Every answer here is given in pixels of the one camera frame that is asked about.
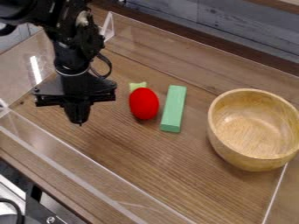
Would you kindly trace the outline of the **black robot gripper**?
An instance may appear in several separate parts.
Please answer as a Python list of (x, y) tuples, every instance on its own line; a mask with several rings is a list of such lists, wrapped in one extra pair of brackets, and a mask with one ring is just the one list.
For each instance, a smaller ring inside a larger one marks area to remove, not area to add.
[(37, 107), (64, 106), (69, 121), (81, 125), (89, 119), (91, 104), (116, 99), (117, 84), (108, 79), (83, 75), (77, 77), (56, 76), (44, 81), (32, 91)]

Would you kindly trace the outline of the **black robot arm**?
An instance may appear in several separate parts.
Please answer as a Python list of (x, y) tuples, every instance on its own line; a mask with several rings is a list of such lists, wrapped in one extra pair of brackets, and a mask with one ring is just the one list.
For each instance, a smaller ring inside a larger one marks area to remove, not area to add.
[(117, 84), (108, 73), (91, 66), (95, 59), (111, 60), (100, 53), (105, 37), (89, 8), (91, 0), (0, 0), (0, 36), (19, 25), (40, 26), (52, 42), (56, 77), (37, 85), (32, 94), (39, 107), (59, 106), (69, 121), (81, 125), (96, 102), (116, 99)]

